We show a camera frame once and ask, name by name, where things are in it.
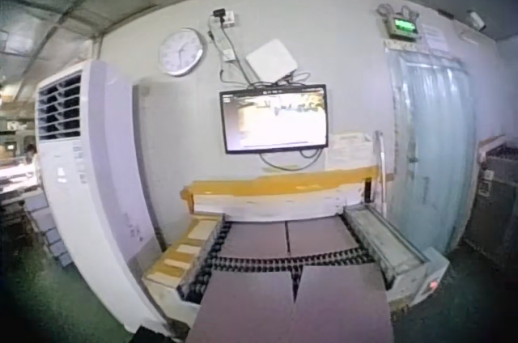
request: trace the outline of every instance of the floor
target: floor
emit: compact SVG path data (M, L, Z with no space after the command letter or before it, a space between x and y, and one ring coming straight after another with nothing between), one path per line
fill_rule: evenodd
M452 267L438 292L395 323L396 342L489 341L505 325L506 305L512 304L516 292L499 272L465 245L450 261ZM62 269L45 261L39 252L27 252L3 281L12 307L9 317L2 315L3 324L22 318L27 326L22 333L37 334L39 341L116 343L131 339L74 266Z

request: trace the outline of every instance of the green led display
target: green led display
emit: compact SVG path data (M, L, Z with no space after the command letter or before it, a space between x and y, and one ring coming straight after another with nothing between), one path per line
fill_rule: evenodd
M394 24L396 25L397 30L402 30L403 32L412 32L417 33L417 28L415 23L410 21L405 21L404 19L395 18Z

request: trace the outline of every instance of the white router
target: white router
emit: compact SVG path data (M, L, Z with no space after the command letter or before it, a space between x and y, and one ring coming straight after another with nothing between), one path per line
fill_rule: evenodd
M297 69L297 61L279 40L272 40L251 52L246 61L260 81L276 83Z

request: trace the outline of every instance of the white wall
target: white wall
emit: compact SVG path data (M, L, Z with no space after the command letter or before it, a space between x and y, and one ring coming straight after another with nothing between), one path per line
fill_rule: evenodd
M508 101L513 114L507 123L506 133L518 138L518 36L499 41L498 48L506 67Z
M166 7L125 25L104 39L101 58L139 82L140 134L146 182L159 223L171 241L183 231L187 208L181 189L193 180L243 178L264 174L256 155L225 155L219 116L219 59L209 45L202 64L184 78L161 74L158 49L169 33L182 27L206 35L213 9L234 10L239 23L231 37L242 56L279 38L309 83L329 89L330 132L376 129L384 132L388 169L393 169L393 94L387 67L383 25L376 8L402 4L420 12L420 23L440 28L452 54L473 75L478 107L478 138L504 131L509 113L503 95L502 62L495 42L477 35L478 44L456 35L461 27L435 11L403 0L190 0ZM231 76L240 79L237 72ZM278 163L286 161L280 155ZM288 154L290 163L302 163ZM322 169L319 160L313 169Z

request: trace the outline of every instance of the tv screen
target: tv screen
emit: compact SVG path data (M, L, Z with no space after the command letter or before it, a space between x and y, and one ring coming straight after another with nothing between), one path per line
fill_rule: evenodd
M225 91L219 101L228 154L328 145L325 85Z

